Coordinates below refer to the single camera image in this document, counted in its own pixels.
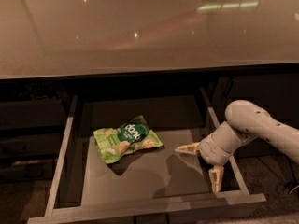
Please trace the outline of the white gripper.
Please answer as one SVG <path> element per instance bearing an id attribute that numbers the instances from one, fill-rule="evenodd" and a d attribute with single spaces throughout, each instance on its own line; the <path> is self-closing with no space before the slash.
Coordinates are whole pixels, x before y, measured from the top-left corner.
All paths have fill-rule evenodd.
<path id="1" fill-rule="evenodd" d="M 229 160 L 232 154 L 226 152 L 220 146 L 220 143 L 216 140 L 213 134 L 210 134 L 201 140 L 200 143 L 196 142 L 176 147 L 175 151 L 177 153 L 189 154 L 193 156 L 200 154 L 206 163 L 213 165 L 214 167 L 208 171 L 212 191 L 214 193 L 221 191 L 221 185 L 224 176 L 223 165 Z"/>

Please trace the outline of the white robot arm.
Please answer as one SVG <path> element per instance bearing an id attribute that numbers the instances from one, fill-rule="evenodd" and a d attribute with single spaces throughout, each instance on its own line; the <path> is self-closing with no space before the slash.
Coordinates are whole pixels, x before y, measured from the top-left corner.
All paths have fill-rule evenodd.
<path id="1" fill-rule="evenodd" d="M 225 109 L 224 121 L 213 133 L 200 142 L 177 147 L 177 153 L 200 156 L 212 165 L 208 171 L 212 191 L 220 192 L 224 165 L 236 150 L 255 138 L 278 149 L 299 163 L 299 130 L 273 119 L 270 114 L 246 100 L 236 100 Z"/>

